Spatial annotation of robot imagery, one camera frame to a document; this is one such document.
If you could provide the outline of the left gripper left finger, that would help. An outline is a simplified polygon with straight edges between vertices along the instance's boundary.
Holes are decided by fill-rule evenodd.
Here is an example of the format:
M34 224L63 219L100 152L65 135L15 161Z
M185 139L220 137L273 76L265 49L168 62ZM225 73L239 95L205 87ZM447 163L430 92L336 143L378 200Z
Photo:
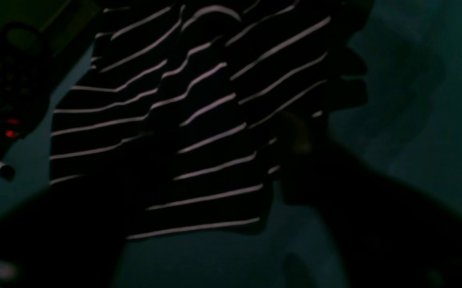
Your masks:
M110 288L140 184L130 177L57 183L0 219L3 288Z

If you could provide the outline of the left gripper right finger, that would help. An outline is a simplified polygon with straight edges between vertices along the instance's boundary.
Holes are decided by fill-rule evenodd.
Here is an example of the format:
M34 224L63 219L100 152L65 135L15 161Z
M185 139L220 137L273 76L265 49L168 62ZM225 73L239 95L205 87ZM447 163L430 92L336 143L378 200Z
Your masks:
M462 219L369 168L295 113L275 118L288 204L312 208L353 288L462 288Z

